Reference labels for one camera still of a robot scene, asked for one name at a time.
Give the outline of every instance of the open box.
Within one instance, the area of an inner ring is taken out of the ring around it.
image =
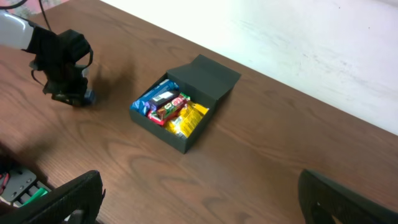
[[[135,110],[130,110],[131,119],[178,151],[186,153],[205,130],[219,102],[232,90],[240,76],[238,72],[199,55],[189,64],[167,70],[165,75],[140,96],[142,97],[168,78],[174,81],[180,87],[179,91],[188,95],[191,101],[209,108],[187,139],[177,137]]]

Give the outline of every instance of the wooden table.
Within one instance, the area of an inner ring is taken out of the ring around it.
[[[56,33],[75,29],[90,42],[99,102],[76,109],[52,101],[30,77],[34,56],[1,48],[0,142],[56,187],[98,169],[103,222],[304,223],[304,168],[398,210],[397,136],[105,3],[72,0],[47,16]],[[243,75],[183,155],[134,124],[128,109],[168,68],[198,54]]]

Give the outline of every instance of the blue candy wrapper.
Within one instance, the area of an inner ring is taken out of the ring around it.
[[[162,81],[157,87],[151,89],[151,91],[147,92],[144,96],[133,102],[130,106],[130,110],[136,110],[141,115],[146,116],[149,112],[149,107],[146,107],[145,103],[153,97],[165,93],[169,90],[178,90],[178,85],[175,82],[166,79]]]

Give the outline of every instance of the snack wrapper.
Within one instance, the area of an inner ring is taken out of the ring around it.
[[[141,115],[147,116],[149,108],[145,106],[145,103],[150,99],[152,99],[153,97],[170,90],[178,90],[178,85],[175,82],[166,79],[163,82],[161,82],[157,87],[151,89],[144,96],[140,97],[138,100],[133,102],[132,105],[130,106],[130,110],[136,110]]]
[[[167,119],[161,120],[158,115],[156,114],[156,111],[149,111],[148,113],[148,118],[153,121],[154,123],[163,126],[164,124],[166,124],[170,119],[175,118],[176,116],[178,116],[178,112],[179,111],[174,111],[174,113],[170,114]]]
[[[145,106],[152,111],[156,111],[160,109],[162,106],[164,106],[166,103],[178,97],[179,94],[180,93],[175,90],[166,91],[150,99],[148,102],[145,103]]]
[[[190,97],[180,93],[180,95],[174,98],[170,103],[167,103],[161,109],[156,111],[156,114],[160,118],[160,120],[166,119],[170,114],[174,113],[174,111],[180,110],[182,106],[190,100]]]
[[[165,129],[178,137],[186,139],[199,124],[208,109],[197,103],[189,101],[180,111],[180,116],[171,119],[165,124]]]

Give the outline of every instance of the chocolate bar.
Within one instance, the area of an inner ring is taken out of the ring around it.
[[[149,108],[145,106],[145,103],[153,97],[169,90],[178,90],[178,85],[175,82],[166,79],[162,81],[158,86],[148,91],[144,96],[133,102],[130,106],[130,109],[136,110],[141,115],[147,116]]]
[[[172,114],[168,115],[167,118],[165,118],[164,120],[161,120],[159,118],[159,116],[156,114],[156,111],[149,111],[148,113],[148,118],[153,121],[154,123],[163,126],[166,122],[168,122],[170,119],[175,118],[176,116],[178,116],[178,112],[179,111],[174,111]]]
[[[164,92],[150,99],[148,102],[145,103],[145,106],[152,111],[157,111],[163,105],[178,97],[179,94],[180,93],[175,90]]]
[[[156,111],[156,114],[161,120],[167,118],[174,111],[180,110],[184,104],[190,100],[189,96],[180,94],[178,97],[174,98],[170,103],[167,103],[161,109]]]

